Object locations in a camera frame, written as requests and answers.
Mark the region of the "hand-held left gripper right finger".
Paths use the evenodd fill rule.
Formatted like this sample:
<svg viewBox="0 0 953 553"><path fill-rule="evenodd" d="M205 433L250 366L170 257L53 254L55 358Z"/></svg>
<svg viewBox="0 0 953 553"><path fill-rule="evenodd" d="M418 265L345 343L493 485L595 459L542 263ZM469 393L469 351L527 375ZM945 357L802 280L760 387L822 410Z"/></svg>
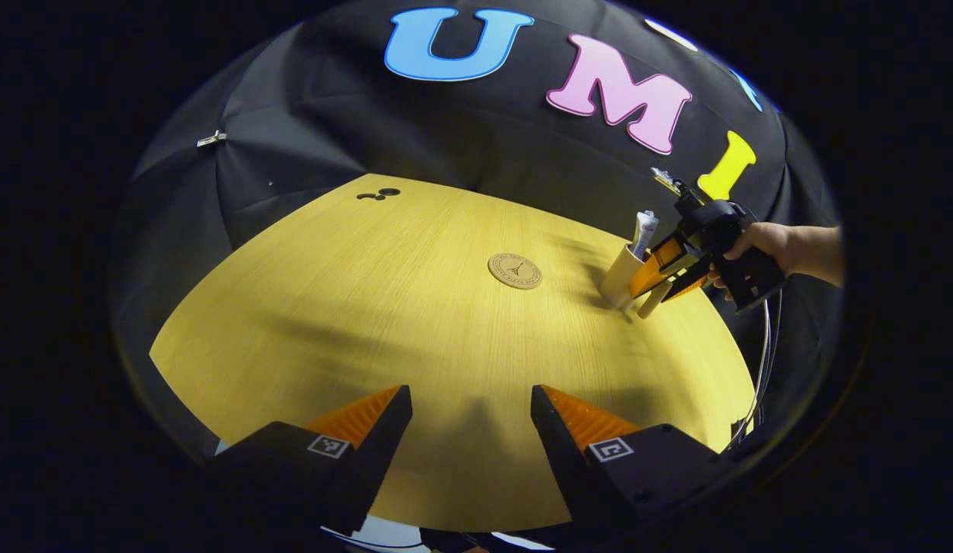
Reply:
<svg viewBox="0 0 953 553"><path fill-rule="evenodd" d="M659 524L726 472L671 424L641 429L553 386L533 386L530 417L572 524L597 538Z"/></svg>

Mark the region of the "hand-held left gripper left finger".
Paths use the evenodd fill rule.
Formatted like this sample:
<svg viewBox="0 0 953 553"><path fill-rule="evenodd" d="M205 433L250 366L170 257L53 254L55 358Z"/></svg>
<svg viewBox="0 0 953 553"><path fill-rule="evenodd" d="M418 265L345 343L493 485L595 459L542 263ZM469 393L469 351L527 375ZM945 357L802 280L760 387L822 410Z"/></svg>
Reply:
<svg viewBox="0 0 953 553"><path fill-rule="evenodd" d="M304 426L271 422L212 456L208 475L265 535L351 535L373 508L412 414L412 391L401 385Z"/></svg>

